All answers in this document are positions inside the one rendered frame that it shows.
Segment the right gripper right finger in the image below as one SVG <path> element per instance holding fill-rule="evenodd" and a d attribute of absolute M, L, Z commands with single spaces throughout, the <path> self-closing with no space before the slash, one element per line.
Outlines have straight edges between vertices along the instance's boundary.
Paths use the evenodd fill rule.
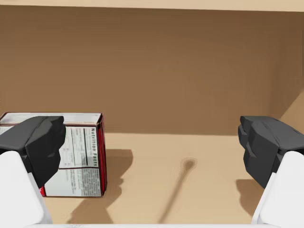
<path fill-rule="evenodd" d="M 241 116 L 248 174 L 264 188 L 251 223 L 304 225 L 304 134 L 269 116 Z"/>

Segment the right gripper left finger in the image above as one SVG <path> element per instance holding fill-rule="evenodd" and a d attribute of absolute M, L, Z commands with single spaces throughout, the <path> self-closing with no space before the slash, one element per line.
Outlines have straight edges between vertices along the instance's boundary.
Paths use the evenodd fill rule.
<path fill-rule="evenodd" d="M 0 134 L 0 225 L 52 224 L 40 189 L 57 173 L 63 116 L 31 117 Z"/>

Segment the pale wooden shelf unit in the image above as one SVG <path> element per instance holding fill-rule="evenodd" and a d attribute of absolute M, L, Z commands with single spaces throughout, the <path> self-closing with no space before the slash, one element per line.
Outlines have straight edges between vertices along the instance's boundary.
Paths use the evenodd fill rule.
<path fill-rule="evenodd" d="M 242 115 L 304 133 L 304 0 L 0 0 L 0 115 L 103 113 L 102 198 L 56 224 L 249 223 Z"/>

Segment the red and white carton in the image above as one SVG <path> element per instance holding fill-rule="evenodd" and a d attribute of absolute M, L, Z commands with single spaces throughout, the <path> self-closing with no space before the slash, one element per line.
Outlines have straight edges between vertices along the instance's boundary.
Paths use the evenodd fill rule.
<path fill-rule="evenodd" d="M 40 189 L 44 197 L 101 197 L 107 188 L 102 113 L 5 113 L 0 134 L 35 116 L 63 116 L 66 138 L 57 173 Z"/>

